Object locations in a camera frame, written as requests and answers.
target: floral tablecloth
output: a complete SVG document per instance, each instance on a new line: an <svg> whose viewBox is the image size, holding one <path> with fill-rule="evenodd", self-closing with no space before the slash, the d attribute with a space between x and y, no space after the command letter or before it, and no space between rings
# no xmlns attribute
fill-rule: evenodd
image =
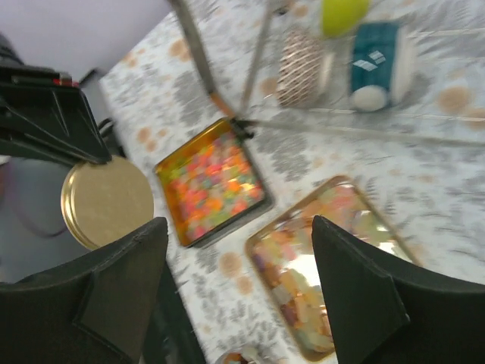
<svg viewBox="0 0 485 364"><path fill-rule="evenodd" d="M311 16L318 0L291 1L294 16ZM226 97L238 105L252 59L264 3L260 0L189 0L211 66ZM441 32L452 64L446 78L474 72L459 87L433 82L430 102L457 114L485 118L485 2L481 0L384 0L371 12L408 16L421 32ZM457 40L466 36L466 42ZM411 96L429 88L421 73ZM174 14L169 14L102 80L129 157L148 176L156 214L169 217L153 168L223 115L206 96ZM252 110L260 118L309 122L297 111L258 107L274 87L258 78ZM438 127L446 128L444 120ZM481 138L482 121L463 124L460 133ZM305 362L267 299L244 256L247 238L335 174L347 174L398 228L409 248L434 271L485 283L485 153L468 147L426 146L343 136L261 129L249 141L273 194L275 207L207 249L184 249L170 231L170 267L177 277L209 362L224 351L255 343L281 362Z"/></svg>

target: cable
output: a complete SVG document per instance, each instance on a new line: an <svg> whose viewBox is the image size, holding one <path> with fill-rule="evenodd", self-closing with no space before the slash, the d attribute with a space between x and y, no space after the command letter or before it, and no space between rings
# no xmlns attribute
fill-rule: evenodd
<svg viewBox="0 0 485 364"><path fill-rule="evenodd" d="M12 211L17 216L20 223L26 228L31 234L36 235L42 239L52 239L53 237L58 237L67 231L67 227L64 226L62 229L50 233L40 228L35 224L27 214L20 208L20 203L17 198L17 191L15 190L14 184L12 183L12 173L11 173L11 163L7 162L4 165L5 168L5 201L12 208Z"/></svg>

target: tablecloth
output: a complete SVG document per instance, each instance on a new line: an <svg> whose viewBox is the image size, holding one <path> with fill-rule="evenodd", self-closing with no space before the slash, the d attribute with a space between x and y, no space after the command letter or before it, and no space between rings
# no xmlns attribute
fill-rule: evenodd
<svg viewBox="0 0 485 364"><path fill-rule="evenodd" d="M291 1L290 11L305 19L311 16L308 9L316 1ZM261 27L264 2L188 3L217 82L225 96L237 104ZM442 80L421 74L411 92L412 102L418 107L420 95L433 87L430 102L437 108L485 118L485 2L384 0L374 2L371 11L374 18L383 19L396 13L407 19L409 27L442 36L429 52L440 50L451 60ZM465 82L459 88L449 86L460 77ZM156 215L170 217L154 166L223 116L199 82L174 14L121 60L102 85L127 154L152 185ZM272 86L271 80L259 80L253 99L264 98ZM259 108L252 102L260 118L308 122L306 114ZM446 128L449 122L438 123L436 130ZM484 131L482 121L469 121L460 133L477 138ZM167 260L209 362L247 343L257 344L281 362L305 362L250 268L244 245L252 233L335 174L356 180L426 268L485 283L482 149L272 129L257 130L248 145L275 196L275 207L206 249L184 249L170 231ZM336 361L334 356L328 360Z"/></svg>

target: jar lid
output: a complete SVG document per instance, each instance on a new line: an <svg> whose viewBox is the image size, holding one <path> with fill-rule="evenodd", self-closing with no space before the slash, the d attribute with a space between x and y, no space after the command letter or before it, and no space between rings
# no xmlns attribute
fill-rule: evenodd
<svg viewBox="0 0 485 364"><path fill-rule="evenodd" d="M97 249L153 219L152 189L125 158L113 156L106 165L82 162L64 180L61 210L74 237L86 248Z"/></svg>

